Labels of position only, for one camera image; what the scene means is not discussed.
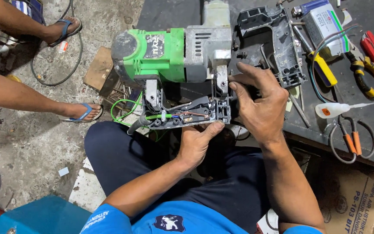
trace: dark blue pants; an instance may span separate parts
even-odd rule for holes
[[[129,181],[159,168],[168,149],[115,122],[92,125],[85,138],[85,151],[93,170],[108,196]],[[224,215],[249,233],[269,210],[266,174],[259,148],[236,147],[220,155],[225,178],[201,185],[185,178],[165,193],[155,204],[165,201],[192,201]]]

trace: black workbench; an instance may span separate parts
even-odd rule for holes
[[[232,28],[237,25],[237,16],[241,10],[262,7],[265,5],[273,8],[275,7],[276,2],[277,0],[230,0],[229,4],[231,10]],[[288,10],[288,16],[291,17],[291,9],[306,2],[308,2],[308,0],[284,2],[283,7]],[[359,43],[363,33],[370,30],[374,34],[374,0],[345,0],[342,1],[341,7],[338,9],[336,8],[336,0],[330,0],[330,3],[335,8],[341,22],[343,19],[341,9],[348,8],[349,13],[353,17],[353,21],[350,24],[358,23],[360,25],[360,27],[357,27],[348,33],[349,39],[358,48],[360,48]],[[147,31],[159,31],[166,30],[167,28],[185,28],[188,25],[200,25],[202,4],[203,2],[201,0],[145,0],[137,28]],[[259,61],[262,58],[258,48],[258,46],[247,47],[246,51],[249,56],[247,59],[242,60],[242,62],[256,65],[254,62]],[[239,59],[236,59],[236,52],[234,52],[232,58],[234,59],[232,59],[228,69],[233,69],[234,74],[237,74],[238,71],[234,64],[239,61]],[[357,87],[353,72],[350,70],[350,61],[347,59],[347,57],[344,56],[341,60],[335,60],[333,64],[330,65],[330,68],[338,80],[338,87],[340,93],[343,95],[345,103],[358,104],[371,102],[360,92],[359,88]],[[296,112],[295,108],[293,108],[291,112],[288,112],[289,119],[285,122],[284,130],[303,138],[328,145],[328,134],[332,127],[331,124],[336,122],[336,118],[324,120],[316,116],[314,107],[321,102],[316,97],[311,82],[309,81],[306,62],[304,62],[303,72],[308,79],[308,81],[303,84],[305,114],[310,121],[311,127],[309,129],[305,127],[304,122]],[[366,74],[366,79],[374,87],[373,77]],[[321,89],[326,93],[326,96],[332,98],[329,89]],[[348,112],[348,114],[350,114],[352,117],[356,117],[356,119],[361,119],[362,121],[371,125],[374,129],[374,105],[364,107],[362,109],[353,109]],[[365,130],[363,127],[358,126],[358,128],[362,150],[364,155],[366,155],[371,149],[371,137],[369,136],[367,130]],[[335,132],[334,143],[336,148],[347,151],[342,139],[342,133],[339,129]]]

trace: glue bottle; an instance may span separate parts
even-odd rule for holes
[[[318,114],[318,116],[320,116],[323,119],[330,119],[339,116],[345,112],[348,112],[352,108],[365,107],[373,104],[374,103],[362,103],[350,106],[347,104],[340,104],[337,102],[329,102],[317,105],[315,107],[315,112]]]

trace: screwdriver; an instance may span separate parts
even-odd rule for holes
[[[309,43],[305,40],[304,36],[301,34],[297,26],[294,26],[294,31],[299,35],[301,42],[305,45],[305,48],[309,50],[308,57],[309,59],[313,60],[314,57],[314,50],[310,47]],[[324,82],[325,86],[331,87],[337,84],[337,79],[331,72],[330,68],[328,67],[327,63],[324,61],[319,54],[315,56],[314,59],[314,68],[321,77],[321,80]]]

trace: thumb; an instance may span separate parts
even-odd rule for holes
[[[206,130],[202,133],[203,137],[210,141],[213,137],[215,137],[219,132],[224,129],[224,123],[220,120],[215,121],[209,125]]]
[[[247,102],[253,102],[246,88],[238,82],[230,82],[229,87],[233,89],[238,96],[239,104],[244,105]]]

